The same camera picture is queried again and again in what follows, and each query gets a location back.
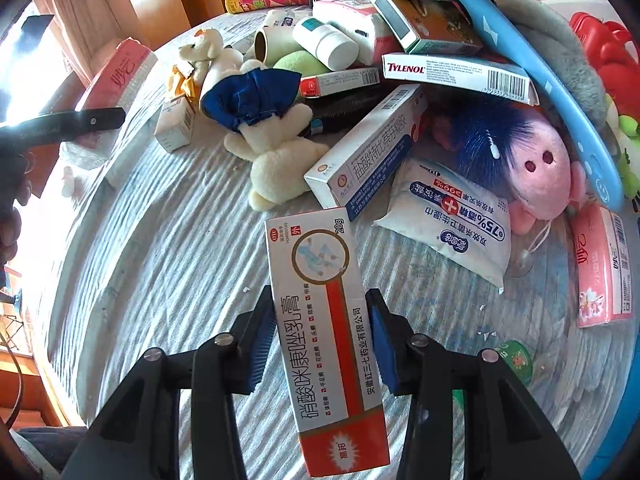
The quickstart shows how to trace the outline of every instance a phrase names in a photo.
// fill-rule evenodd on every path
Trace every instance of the alcohol wipes packet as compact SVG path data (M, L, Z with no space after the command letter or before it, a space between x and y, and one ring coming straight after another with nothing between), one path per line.
M405 159L388 211L374 225L427 244L503 292L511 254L507 202L444 166Z

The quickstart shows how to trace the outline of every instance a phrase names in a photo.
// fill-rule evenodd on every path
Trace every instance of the blue fuzzy hair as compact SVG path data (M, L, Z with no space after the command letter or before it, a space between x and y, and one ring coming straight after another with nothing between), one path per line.
M451 138L459 147L457 171L466 179L492 189L515 166L513 147L533 145L533 130L522 111L501 97L481 95L451 118ZM500 158L492 155L492 143Z

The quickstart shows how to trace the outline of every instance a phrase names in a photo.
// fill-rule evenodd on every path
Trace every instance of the green sponge ball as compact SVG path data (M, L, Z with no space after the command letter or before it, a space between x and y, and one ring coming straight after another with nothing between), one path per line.
M320 63L313 54L310 54L306 50L299 50L287 54L285 57L280 58L273 67L299 72L302 74L302 77L331 72L331 70Z

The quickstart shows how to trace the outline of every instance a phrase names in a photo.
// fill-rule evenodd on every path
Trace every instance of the white bottle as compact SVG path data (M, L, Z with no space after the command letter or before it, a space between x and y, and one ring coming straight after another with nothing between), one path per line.
M358 57L358 44L333 25L310 16L293 28L293 38L329 70L337 72L350 67Z

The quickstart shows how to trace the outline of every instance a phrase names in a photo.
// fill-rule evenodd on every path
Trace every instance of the medicine box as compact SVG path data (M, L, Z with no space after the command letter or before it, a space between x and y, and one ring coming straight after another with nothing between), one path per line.
M510 63L459 56L385 54L383 70L386 79L455 86L526 105L540 104L529 75Z
M302 97L322 97L378 83L380 83L380 73L377 67L352 68L340 72L303 77L300 80L300 95Z
M265 222L289 396L310 476L389 464L378 367L344 208Z
M154 135L167 152L191 143L193 115L193 108L184 95L162 105Z
M426 111L419 84L400 85L370 111L306 172L322 207L344 206L353 221L424 131Z
M478 35L452 2L369 0L409 54L472 56Z

